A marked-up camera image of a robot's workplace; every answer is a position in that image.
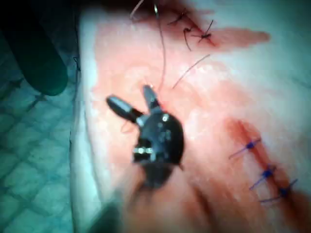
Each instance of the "dark green object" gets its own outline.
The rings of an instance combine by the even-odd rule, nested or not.
[[[45,95],[60,94],[68,82],[66,66],[29,5],[9,1],[0,10],[0,26],[25,79]]]

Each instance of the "blue suture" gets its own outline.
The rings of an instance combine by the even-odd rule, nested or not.
[[[254,183],[249,190],[254,189],[259,183],[261,183],[263,180],[273,176],[273,172],[276,170],[276,166],[272,166],[272,165],[268,165],[267,170],[265,170],[262,174],[261,174],[261,178]]]
[[[235,157],[236,155],[240,154],[240,153],[243,152],[244,150],[249,150],[249,149],[254,148],[255,145],[256,145],[258,142],[260,142],[260,141],[261,141],[261,138],[255,140],[255,141],[253,141],[253,142],[247,143],[246,146],[245,146],[243,149],[241,149],[241,150],[239,150],[238,152],[235,152],[234,154],[230,155],[230,156],[229,156],[229,159]]]
[[[277,199],[280,199],[280,198],[286,198],[286,197],[288,197],[288,195],[289,195],[289,193],[290,193],[290,191],[291,191],[292,186],[293,186],[297,181],[298,181],[298,179],[295,179],[295,180],[292,181],[292,182],[288,185],[288,187],[286,187],[286,188],[278,188],[278,192],[279,192],[279,196],[278,196],[278,197],[260,200],[259,202],[261,202],[261,203],[271,202],[271,201],[274,201],[274,200],[277,200]]]

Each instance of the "skin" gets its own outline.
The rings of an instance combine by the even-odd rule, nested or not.
[[[137,13],[144,18],[133,23],[129,11],[99,7],[82,13],[82,85],[71,154],[76,231],[86,232],[112,202],[121,213],[123,232],[311,231],[307,8],[277,1],[182,3],[191,6],[191,21],[174,27],[166,24],[178,15],[168,12],[161,18],[167,66],[160,90],[163,55],[154,18]],[[204,32],[212,19],[210,41],[197,44],[199,38],[189,36],[190,52],[183,28],[194,22]],[[193,34],[200,34],[199,29]],[[172,89],[206,54],[211,56]],[[105,98],[115,94],[146,112],[141,93],[146,83],[183,124],[184,170],[175,168],[150,203],[141,195],[135,208],[128,209],[144,179],[142,169],[131,164],[138,130],[124,125]],[[258,138],[255,148],[228,159]],[[275,175],[249,191],[268,164],[277,166]],[[287,198],[259,203],[276,197],[278,187],[296,178]]]

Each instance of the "textured fabric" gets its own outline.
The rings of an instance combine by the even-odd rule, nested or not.
[[[61,2],[32,4],[67,68],[69,83],[58,96],[30,87],[0,32],[1,232],[72,232],[69,136],[77,46],[72,9]]]

